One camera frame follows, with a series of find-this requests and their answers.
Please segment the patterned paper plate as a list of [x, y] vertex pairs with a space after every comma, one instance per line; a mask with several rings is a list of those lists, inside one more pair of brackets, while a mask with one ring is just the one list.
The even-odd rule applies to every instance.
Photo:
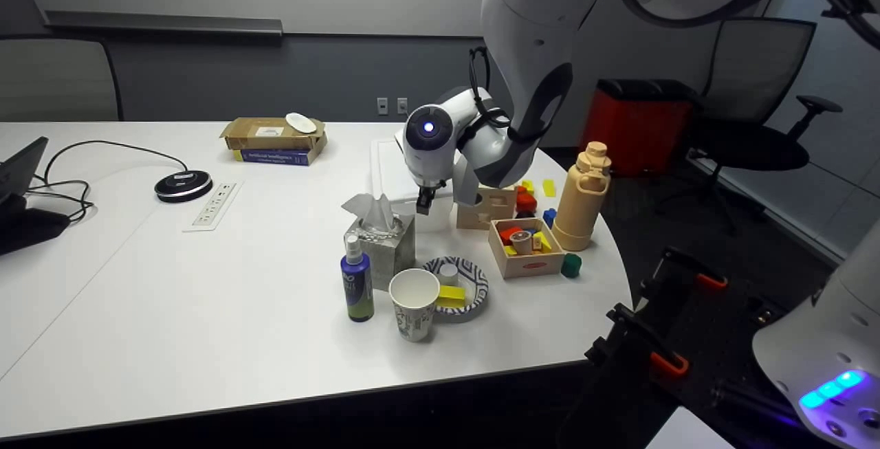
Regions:
[[441, 322], [465, 323], [474, 320], [487, 308], [488, 286], [487, 274], [474, 262], [460, 256], [442, 256], [421, 265], [423, 270], [434, 274], [443, 285], [452, 286], [452, 280], [443, 273], [444, 266], [456, 268], [455, 287], [464, 290], [464, 304], [443, 306], [438, 302], [437, 317]]

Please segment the blue book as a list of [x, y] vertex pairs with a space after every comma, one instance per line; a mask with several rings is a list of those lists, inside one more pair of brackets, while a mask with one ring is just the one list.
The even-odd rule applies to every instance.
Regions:
[[309, 166], [314, 163], [327, 145], [327, 136], [317, 139], [314, 148], [308, 149], [233, 149], [232, 157], [240, 163]]

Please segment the blue spray bottle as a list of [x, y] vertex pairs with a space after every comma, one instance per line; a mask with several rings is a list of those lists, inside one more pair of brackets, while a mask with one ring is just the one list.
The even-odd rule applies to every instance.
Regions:
[[340, 259], [342, 284], [349, 320], [365, 322], [373, 317], [371, 261], [354, 232], [344, 236], [345, 254]]

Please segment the wooden shape sorter box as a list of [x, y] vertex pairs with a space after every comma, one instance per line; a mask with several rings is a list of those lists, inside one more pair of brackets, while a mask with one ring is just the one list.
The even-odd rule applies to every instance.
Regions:
[[491, 188], [478, 186], [480, 203], [475, 206], [456, 206], [456, 228], [462, 230], [488, 230], [494, 220], [513, 219], [516, 213], [515, 186]]

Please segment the wooden toy tray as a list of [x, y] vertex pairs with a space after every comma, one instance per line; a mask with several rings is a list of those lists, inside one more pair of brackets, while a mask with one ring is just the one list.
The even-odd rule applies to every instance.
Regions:
[[[510, 245], [503, 245], [498, 235], [499, 229], [512, 226], [519, 226], [523, 230], [532, 233], [543, 232], [550, 245], [552, 245], [553, 251], [548, 252], [548, 254], [533, 252], [531, 255], [516, 255]], [[550, 228], [540, 218], [494, 220], [488, 230], [488, 245], [500, 275], [504, 279], [559, 274], [564, 255], [566, 254], [562, 246], [554, 238]]]

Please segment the white lidded container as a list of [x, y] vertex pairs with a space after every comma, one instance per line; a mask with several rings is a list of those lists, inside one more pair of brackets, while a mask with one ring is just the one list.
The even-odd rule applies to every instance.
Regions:
[[399, 216], [413, 216], [418, 232], [443, 232], [452, 224], [452, 183], [437, 190], [428, 216], [416, 211], [418, 186], [410, 176], [397, 141], [384, 139], [371, 143], [371, 192], [374, 198], [385, 195], [392, 211]]

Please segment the red bin with black lid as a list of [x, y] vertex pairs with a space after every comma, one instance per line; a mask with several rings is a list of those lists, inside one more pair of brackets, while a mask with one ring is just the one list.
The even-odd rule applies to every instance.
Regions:
[[580, 147], [604, 143], [618, 177], [666, 173], [697, 101], [679, 80], [600, 79]]

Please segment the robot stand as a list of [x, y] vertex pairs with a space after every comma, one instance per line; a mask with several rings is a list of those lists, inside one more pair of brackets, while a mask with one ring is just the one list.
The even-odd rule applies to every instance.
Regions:
[[735, 449], [836, 449], [798, 420], [752, 353], [754, 334], [788, 308], [752, 282], [722, 272], [727, 289], [684, 290], [679, 284], [654, 298], [640, 297], [633, 310], [689, 360], [688, 374], [668, 379], [651, 373], [629, 342], [600, 366], [586, 359], [584, 389], [556, 431], [557, 449], [645, 449], [678, 407]]

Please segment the cardboard box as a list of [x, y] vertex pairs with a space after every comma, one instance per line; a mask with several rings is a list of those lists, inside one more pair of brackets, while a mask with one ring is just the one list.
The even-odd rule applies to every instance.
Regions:
[[326, 127], [315, 121], [315, 131], [304, 133], [283, 118], [239, 117], [226, 124], [220, 138], [230, 151], [240, 149], [295, 149], [311, 151], [327, 144]]

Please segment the grey marker tray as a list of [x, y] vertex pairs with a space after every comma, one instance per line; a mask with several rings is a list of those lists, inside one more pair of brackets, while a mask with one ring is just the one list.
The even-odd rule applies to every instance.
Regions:
[[103, 30], [103, 32], [153, 32], [175, 34], [248, 35], [280, 38], [279, 19], [236, 19], [236, 17], [182, 16], [181, 14], [136, 14], [47, 10], [47, 28]]

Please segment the grey mesh chair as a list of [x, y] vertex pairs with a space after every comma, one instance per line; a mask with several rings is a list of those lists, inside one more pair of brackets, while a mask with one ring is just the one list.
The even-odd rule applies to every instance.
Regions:
[[123, 121], [113, 58], [84, 36], [0, 36], [0, 123]]

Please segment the printed paper cup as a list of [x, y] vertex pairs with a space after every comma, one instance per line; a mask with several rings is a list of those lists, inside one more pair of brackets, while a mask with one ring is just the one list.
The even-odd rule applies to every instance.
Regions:
[[441, 284], [436, 274], [423, 268], [408, 268], [390, 280], [395, 320], [400, 336], [409, 342], [425, 340], [431, 331]]

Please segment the black clamp with orange tip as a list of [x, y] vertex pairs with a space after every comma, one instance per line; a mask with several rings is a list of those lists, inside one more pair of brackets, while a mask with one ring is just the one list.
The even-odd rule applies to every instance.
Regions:
[[627, 342], [632, 343], [637, 352], [647, 359], [651, 373], [668, 379], [680, 379], [690, 371], [690, 362], [685, 356], [673, 351], [660, 335], [635, 311], [618, 303], [606, 312], [613, 326], [609, 337], [598, 337], [584, 357], [595, 366], [612, 358], [614, 352]]
[[651, 299], [664, 288], [682, 284], [684, 290], [701, 288], [724, 290], [729, 287], [729, 278], [722, 271], [710, 266], [693, 254], [679, 248], [666, 246], [652, 273], [641, 280], [641, 298]]

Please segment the white paper sheet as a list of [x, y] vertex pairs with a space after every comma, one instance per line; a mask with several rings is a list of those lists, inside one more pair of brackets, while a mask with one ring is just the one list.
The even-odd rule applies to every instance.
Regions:
[[678, 407], [645, 449], [735, 449], [685, 407]]

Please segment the table power outlet strip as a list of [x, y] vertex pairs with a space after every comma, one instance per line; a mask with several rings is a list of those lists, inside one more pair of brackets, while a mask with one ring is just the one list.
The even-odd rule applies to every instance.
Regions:
[[233, 201], [242, 188], [241, 182], [217, 183], [191, 223], [181, 230], [184, 233], [213, 232], [223, 220], [224, 215], [232, 207]]

